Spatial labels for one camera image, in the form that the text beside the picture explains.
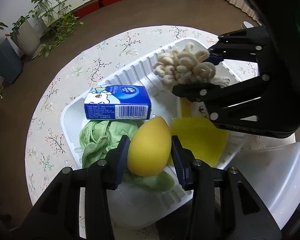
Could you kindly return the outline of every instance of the green cloth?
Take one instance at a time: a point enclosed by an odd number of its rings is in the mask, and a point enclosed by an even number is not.
[[[83,149],[82,167],[87,168],[94,162],[104,159],[109,150],[118,146],[122,135],[129,136],[131,140],[137,130],[137,123],[131,120],[88,122],[79,135]],[[123,180],[150,191],[171,191],[174,188],[173,177],[165,171],[156,176],[141,177],[126,169]]]

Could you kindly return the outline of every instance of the barcode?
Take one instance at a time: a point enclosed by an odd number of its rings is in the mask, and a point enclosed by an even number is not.
[[[116,105],[116,119],[146,119],[148,106]]]

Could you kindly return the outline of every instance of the brown floor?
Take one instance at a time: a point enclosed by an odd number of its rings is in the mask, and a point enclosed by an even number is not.
[[[25,176],[26,135],[45,89],[71,59],[91,46],[132,28],[181,25],[214,34],[235,31],[249,16],[224,0],[124,0],[83,17],[78,29],[48,58],[26,62],[0,101],[0,200],[19,225],[31,209]]]

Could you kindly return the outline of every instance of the white vase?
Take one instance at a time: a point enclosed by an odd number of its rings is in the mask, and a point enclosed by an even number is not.
[[[11,37],[12,41],[28,56],[33,57],[40,46],[40,39],[34,29],[26,20],[16,33]]]

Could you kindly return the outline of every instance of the plant leaf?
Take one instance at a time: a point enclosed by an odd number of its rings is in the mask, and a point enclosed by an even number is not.
[[[7,27],[7,28],[8,28],[8,26],[5,25],[3,22],[0,22],[0,26]]]

